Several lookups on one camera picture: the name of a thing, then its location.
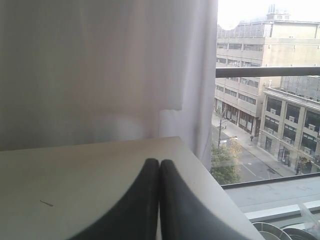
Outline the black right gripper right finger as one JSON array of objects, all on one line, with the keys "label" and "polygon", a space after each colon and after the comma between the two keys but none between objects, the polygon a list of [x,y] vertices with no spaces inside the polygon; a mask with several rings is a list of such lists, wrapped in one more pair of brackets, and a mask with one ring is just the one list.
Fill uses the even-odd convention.
[{"label": "black right gripper right finger", "polygon": [[248,239],[202,204],[170,159],[165,159],[160,164],[159,203],[163,240]]}]

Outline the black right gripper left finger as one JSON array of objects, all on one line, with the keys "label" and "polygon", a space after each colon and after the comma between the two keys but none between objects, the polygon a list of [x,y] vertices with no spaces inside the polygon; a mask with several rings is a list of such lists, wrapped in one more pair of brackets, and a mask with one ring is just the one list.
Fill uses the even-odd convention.
[{"label": "black right gripper left finger", "polygon": [[145,160],[119,201],[72,240],[155,240],[158,227],[160,164]]}]

